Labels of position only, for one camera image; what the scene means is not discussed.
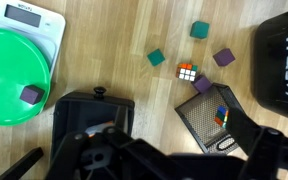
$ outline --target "black knob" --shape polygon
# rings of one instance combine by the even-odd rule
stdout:
[[[96,99],[103,99],[104,98],[104,93],[106,92],[106,89],[104,87],[95,87],[94,88],[95,95],[94,98]]]

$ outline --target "wooden floor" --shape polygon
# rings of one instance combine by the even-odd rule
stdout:
[[[134,138],[164,153],[201,153],[174,107],[196,94],[174,72],[196,64],[213,82],[229,85],[246,113],[288,136],[288,119],[263,109],[250,92],[252,38],[257,26],[288,11],[288,0],[27,0],[62,14],[67,22],[50,98],[44,111],[15,127],[0,127],[0,174],[35,147],[45,156],[23,179],[42,179],[49,167],[54,103],[74,90],[107,88],[107,95],[136,103]],[[191,24],[210,23],[207,39],[189,36]],[[220,68],[212,55],[229,47],[236,61]],[[166,61],[146,55],[160,48]],[[246,158],[237,149],[232,155]],[[281,172],[279,178],[288,179]]]

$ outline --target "purple cube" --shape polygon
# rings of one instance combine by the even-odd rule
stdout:
[[[212,86],[212,83],[203,75],[199,75],[195,78],[195,81],[192,82],[192,84],[200,93],[205,93]]]
[[[44,90],[36,87],[34,85],[25,86],[20,99],[29,103],[29,104],[37,104],[42,100],[44,95]]]
[[[227,66],[229,63],[235,60],[235,57],[229,48],[223,49],[216,53],[213,58],[218,66]]]

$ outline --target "mesh basket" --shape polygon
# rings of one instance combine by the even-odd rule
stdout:
[[[203,94],[197,94],[175,110],[204,153],[228,154],[238,147],[227,131],[215,121],[218,106],[243,109],[228,86],[213,84]]]

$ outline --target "white scale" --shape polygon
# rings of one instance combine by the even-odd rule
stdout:
[[[52,76],[65,28],[62,15],[23,1],[0,0],[0,28],[31,40],[47,60]]]

